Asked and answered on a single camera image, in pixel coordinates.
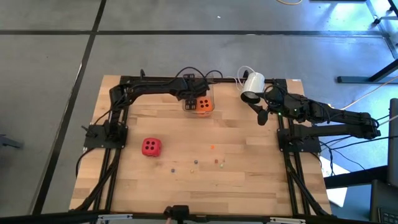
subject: small orange object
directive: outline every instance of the small orange object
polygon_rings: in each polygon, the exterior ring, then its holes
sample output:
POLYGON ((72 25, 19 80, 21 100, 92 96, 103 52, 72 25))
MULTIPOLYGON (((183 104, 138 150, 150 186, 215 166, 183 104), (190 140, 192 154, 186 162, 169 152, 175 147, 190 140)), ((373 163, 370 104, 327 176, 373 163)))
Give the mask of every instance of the small orange object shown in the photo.
POLYGON ((208 96, 201 96, 197 98, 197 111, 210 112, 213 111, 213 103, 208 96))

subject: wooden board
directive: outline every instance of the wooden board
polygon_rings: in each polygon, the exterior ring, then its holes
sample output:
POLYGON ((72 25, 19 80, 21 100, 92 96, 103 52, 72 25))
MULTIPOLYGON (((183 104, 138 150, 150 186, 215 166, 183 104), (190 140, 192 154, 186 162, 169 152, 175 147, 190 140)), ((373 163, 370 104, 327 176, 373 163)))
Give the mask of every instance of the wooden board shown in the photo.
MULTIPOLYGON (((109 109, 109 89, 119 79, 104 76, 93 121, 109 109)), ((287 83, 289 92, 303 94, 300 80, 287 83)), ((259 126, 257 114, 240 100, 234 83, 213 86, 215 110, 207 118, 183 111, 182 102, 171 95, 140 96, 130 106, 129 134, 121 153, 113 212, 162 213, 169 205, 188 205, 195 214, 292 214, 277 143, 276 115, 259 126), (148 137, 162 141, 160 157, 142 155, 142 141, 148 137), (215 164, 215 159, 223 168, 215 164)), ((70 208, 79 206, 93 190, 103 154, 104 149, 96 149, 83 158, 70 208)), ((330 212, 319 161, 311 154, 301 156, 308 189, 330 212)), ((297 187, 295 192, 302 212, 297 187)))

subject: gray floor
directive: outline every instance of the gray floor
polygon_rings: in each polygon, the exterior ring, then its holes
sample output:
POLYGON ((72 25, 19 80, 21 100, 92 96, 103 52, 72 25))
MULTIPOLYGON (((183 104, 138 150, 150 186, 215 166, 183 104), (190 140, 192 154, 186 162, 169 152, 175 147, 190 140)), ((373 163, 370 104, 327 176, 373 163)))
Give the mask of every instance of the gray floor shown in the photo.
MULTIPOLYGON (((99 0, 1 1, 0 29, 91 29, 99 4, 99 0)), ((380 13, 388 9, 384 0, 373 4, 380 13)), ((107 2, 99 29, 378 30, 371 26, 372 21, 363 2, 304 0, 298 6, 284 6, 260 0, 115 0, 107 2)), ((383 26, 394 34, 396 23, 387 22, 383 26)), ((88 37, 3 35, 0 40, 0 133, 25 143, 21 150, 0 150, 0 216, 24 215, 29 212, 88 37)), ((337 76, 372 75, 392 61, 381 37, 97 36, 44 212, 68 209, 75 162, 84 140, 80 126, 90 122, 103 75, 138 75, 143 68, 150 76, 171 76, 182 67, 194 66, 234 76, 240 66, 249 65, 267 77, 302 79, 308 97, 341 108, 377 86, 337 84, 337 76)), ((385 86, 350 109, 379 118, 388 114, 392 97, 398 97, 397 87, 385 86)), ((381 127, 383 136, 387 128, 381 127)), ((386 164, 386 145, 386 141, 372 142, 341 152, 364 167, 374 167, 386 164)), ((334 161, 348 170, 361 169, 338 154, 334 161)), ((346 206, 333 207, 333 212, 342 218, 366 219, 364 202, 356 201, 358 192, 370 194, 366 187, 350 189, 346 206)))

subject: white cable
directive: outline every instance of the white cable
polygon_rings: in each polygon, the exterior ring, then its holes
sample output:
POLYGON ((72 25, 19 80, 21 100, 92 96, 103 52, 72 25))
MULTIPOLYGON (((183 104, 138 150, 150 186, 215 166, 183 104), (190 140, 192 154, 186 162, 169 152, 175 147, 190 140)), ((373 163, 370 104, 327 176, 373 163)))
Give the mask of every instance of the white cable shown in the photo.
POLYGON ((394 81, 396 78, 398 78, 398 76, 396 76, 396 77, 394 77, 394 78, 391 78, 388 82, 383 83, 382 85, 380 85, 379 87, 377 87, 377 88, 375 88, 374 90, 370 91, 369 93, 367 93, 367 94, 361 96, 359 99, 357 99, 356 101, 354 101, 354 102, 350 103, 349 105, 343 107, 341 110, 345 110, 345 109, 349 108, 350 106, 353 106, 353 105, 354 105, 355 103, 357 103, 359 100, 362 100, 363 98, 367 97, 368 95, 370 95, 370 94, 373 93, 374 91, 378 90, 380 87, 385 86, 385 85, 387 85, 388 83, 394 81))
POLYGON ((380 126, 382 126, 383 124, 386 124, 386 123, 388 123, 388 122, 392 121, 393 119, 396 119, 396 118, 398 118, 398 115, 395 115, 395 116, 393 116, 393 117, 392 117, 390 120, 388 120, 388 121, 385 121, 385 122, 383 122, 383 123, 379 124, 379 127, 380 127, 380 126))
POLYGON ((233 78, 233 79, 235 80, 236 89, 237 89, 239 92, 242 91, 242 90, 240 90, 240 89, 238 88, 238 81, 236 80, 235 77, 224 77, 224 78, 233 78))
POLYGON ((255 73, 256 71, 254 71, 253 68, 251 68, 251 67, 249 67, 249 66, 246 66, 246 65, 243 65, 242 67, 240 67, 240 68, 238 69, 238 72, 236 72, 236 78, 238 79, 239 84, 241 84, 241 86, 243 87, 243 84, 241 83, 241 79, 239 78, 239 71, 240 71, 242 68, 248 68, 248 69, 252 70, 252 72, 254 72, 254 73, 255 73))

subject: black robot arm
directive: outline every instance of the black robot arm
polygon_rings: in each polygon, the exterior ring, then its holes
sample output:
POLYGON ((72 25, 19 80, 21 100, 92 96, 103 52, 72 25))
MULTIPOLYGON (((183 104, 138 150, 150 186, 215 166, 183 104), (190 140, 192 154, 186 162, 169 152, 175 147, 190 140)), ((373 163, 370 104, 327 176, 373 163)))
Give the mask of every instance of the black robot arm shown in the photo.
POLYGON ((369 113, 357 113, 352 111, 331 108, 328 104, 308 99, 305 96, 288 93, 277 85, 268 86, 263 93, 256 93, 264 99, 268 107, 250 104, 250 107, 258 114, 258 123, 264 125, 268 119, 268 113, 277 113, 283 117, 296 120, 298 123, 309 121, 311 123, 323 123, 334 121, 343 123, 340 125, 307 127, 294 124, 290 130, 293 138, 305 138, 307 136, 336 136, 351 135, 357 138, 373 139, 380 136, 377 130, 379 123, 369 113))
POLYGON ((183 78, 174 78, 169 82, 138 80, 133 83, 120 84, 109 90, 111 111, 122 110, 144 94, 168 93, 180 101, 206 96, 206 91, 209 89, 205 78, 195 78, 193 74, 184 75, 183 78))

